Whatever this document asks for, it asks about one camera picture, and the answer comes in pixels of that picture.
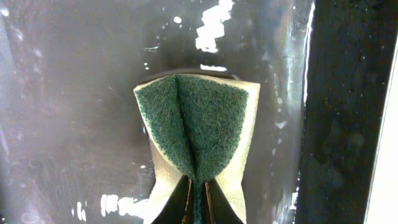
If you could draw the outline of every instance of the white surface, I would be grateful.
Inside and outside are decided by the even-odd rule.
[[[373,176],[371,198],[368,205],[367,224],[398,223],[398,59],[395,49],[389,89],[387,90],[384,119],[381,126],[376,168]]]

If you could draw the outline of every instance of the green scouring pad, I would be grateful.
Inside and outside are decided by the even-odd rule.
[[[162,211],[182,175],[195,186],[195,223],[201,223],[201,186],[211,179],[246,222],[241,181],[259,89],[257,83],[191,74],[158,78],[134,89],[157,180],[149,198],[153,212],[145,223]]]

